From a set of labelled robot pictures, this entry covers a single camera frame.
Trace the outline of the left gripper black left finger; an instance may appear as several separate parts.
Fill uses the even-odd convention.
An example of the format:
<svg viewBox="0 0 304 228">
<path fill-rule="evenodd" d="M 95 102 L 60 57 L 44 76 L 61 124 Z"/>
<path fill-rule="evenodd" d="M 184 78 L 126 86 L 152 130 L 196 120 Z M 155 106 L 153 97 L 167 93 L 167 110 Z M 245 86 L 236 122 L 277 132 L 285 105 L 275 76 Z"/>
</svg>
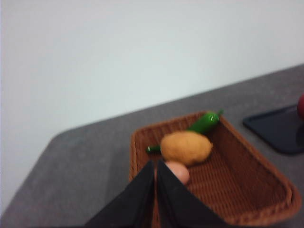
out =
<svg viewBox="0 0 304 228">
<path fill-rule="evenodd" d="M 140 170 L 124 191 L 93 216 L 86 228 L 150 228 L 154 206 L 154 164 Z"/>
</svg>

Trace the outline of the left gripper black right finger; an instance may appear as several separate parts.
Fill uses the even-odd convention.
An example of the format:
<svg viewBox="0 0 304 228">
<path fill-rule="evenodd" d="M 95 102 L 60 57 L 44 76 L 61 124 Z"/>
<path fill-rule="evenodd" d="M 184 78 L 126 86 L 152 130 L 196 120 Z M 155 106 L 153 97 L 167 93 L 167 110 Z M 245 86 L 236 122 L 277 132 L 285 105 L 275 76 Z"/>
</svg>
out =
<svg viewBox="0 0 304 228">
<path fill-rule="evenodd" d="M 224 228 L 226 223 L 195 197 L 170 168 L 157 162 L 157 198 L 164 228 Z"/>
</svg>

